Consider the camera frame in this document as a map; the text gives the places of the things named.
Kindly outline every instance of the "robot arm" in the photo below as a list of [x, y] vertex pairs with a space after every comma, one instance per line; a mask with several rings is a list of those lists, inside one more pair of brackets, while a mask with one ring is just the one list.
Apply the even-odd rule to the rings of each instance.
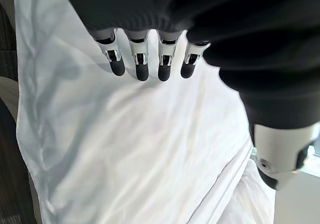
[[320, 126], [319, 0], [69, 0], [110, 62], [125, 72], [115, 28], [128, 36], [137, 78], [148, 74], [147, 34], [159, 36], [166, 81], [188, 30], [181, 76], [203, 57], [239, 91], [264, 182], [279, 189], [303, 166]]

